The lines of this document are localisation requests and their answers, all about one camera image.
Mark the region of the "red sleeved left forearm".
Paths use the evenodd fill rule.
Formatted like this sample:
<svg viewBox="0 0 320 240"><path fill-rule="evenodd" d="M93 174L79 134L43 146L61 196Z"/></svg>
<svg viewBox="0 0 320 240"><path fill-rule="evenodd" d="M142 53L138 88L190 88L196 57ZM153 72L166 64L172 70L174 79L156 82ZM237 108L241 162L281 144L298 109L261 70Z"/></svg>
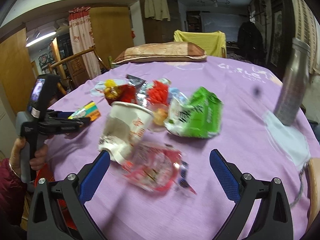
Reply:
<svg viewBox="0 0 320 240"><path fill-rule="evenodd" d="M14 173L9 159L1 160L1 222L20 226L27 186Z"/></svg>

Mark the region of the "person's left hand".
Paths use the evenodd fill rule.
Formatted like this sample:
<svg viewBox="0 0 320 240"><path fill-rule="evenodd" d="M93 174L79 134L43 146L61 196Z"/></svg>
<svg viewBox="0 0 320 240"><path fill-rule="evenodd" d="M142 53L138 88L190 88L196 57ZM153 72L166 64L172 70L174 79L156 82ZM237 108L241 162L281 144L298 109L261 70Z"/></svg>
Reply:
<svg viewBox="0 0 320 240"><path fill-rule="evenodd" d="M24 137L19 137L15 140L13 148L11 150L11 155L9 158L9 163L11 169L19 176L22 175L22 150L25 148L26 139ZM29 161L29 166L32 170L40 170L46 163L48 153L48 145L43 144L36 152L35 157Z"/></svg>

